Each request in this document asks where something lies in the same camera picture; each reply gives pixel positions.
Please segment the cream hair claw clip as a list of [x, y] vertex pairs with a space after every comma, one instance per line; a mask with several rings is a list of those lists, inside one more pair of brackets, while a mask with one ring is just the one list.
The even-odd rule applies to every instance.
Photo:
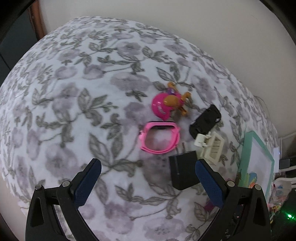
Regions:
[[221, 157], [224, 142], [224, 138], [217, 132], [208, 132], [206, 135], [199, 133], [194, 141], [198, 158], [216, 165]]

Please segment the black power adapter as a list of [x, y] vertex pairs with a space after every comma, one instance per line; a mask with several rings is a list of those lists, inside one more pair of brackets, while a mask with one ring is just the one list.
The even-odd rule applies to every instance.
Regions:
[[184, 142], [181, 153], [176, 147], [176, 154], [169, 156], [171, 183], [175, 189], [182, 191], [200, 183], [195, 173], [197, 160], [196, 151], [188, 151]]

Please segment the pink round doll toy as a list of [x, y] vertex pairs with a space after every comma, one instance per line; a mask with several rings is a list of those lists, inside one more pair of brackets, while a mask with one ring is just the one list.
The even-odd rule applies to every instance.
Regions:
[[180, 94], [173, 82], [168, 83], [165, 92], [159, 93], [152, 100], [152, 112], [163, 121], [171, 117], [175, 110], [179, 111], [182, 116], [187, 116], [188, 111], [184, 109], [184, 104], [191, 98], [191, 93], [185, 92]]

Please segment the floral grey white blanket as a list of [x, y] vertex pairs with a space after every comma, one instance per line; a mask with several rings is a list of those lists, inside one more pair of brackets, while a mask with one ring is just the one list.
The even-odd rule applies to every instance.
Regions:
[[93, 158], [102, 175], [80, 213], [100, 240], [198, 240], [216, 214], [201, 185], [171, 185], [168, 155], [139, 147], [157, 117], [151, 101], [172, 82], [189, 92], [189, 114], [172, 118], [180, 146], [193, 149], [190, 124], [211, 104], [225, 140], [214, 168], [234, 179], [245, 135], [269, 150], [278, 133], [259, 101], [202, 49], [159, 28], [116, 18], [75, 18], [46, 35], [1, 86], [1, 175], [25, 227], [36, 185], [56, 187]]

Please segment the pink smartwatch band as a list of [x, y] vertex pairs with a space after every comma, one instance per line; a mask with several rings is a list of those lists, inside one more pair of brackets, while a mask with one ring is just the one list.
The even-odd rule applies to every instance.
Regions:
[[[171, 139], [169, 141], [168, 147], [162, 150], [152, 150], [151, 148], [148, 148], [145, 141], [147, 139], [149, 131], [152, 129], [165, 130], [166, 128], [169, 128], [171, 130]], [[143, 130], [139, 132], [138, 139], [140, 141], [141, 150], [154, 155], [165, 154], [172, 151], [178, 146], [178, 143], [180, 141], [180, 128], [173, 121], [150, 121], [145, 125]]]

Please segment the purple lighter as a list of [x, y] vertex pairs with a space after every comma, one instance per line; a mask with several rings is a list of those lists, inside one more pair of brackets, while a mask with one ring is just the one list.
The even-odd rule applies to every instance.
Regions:
[[204, 209], [207, 211], [207, 212], [211, 212], [213, 209], [215, 208], [215, 205], [213, 205], [213, 203], [210, 201], [210, 199], [208, 199], [206, 201], [206, 204], [204, 206]]

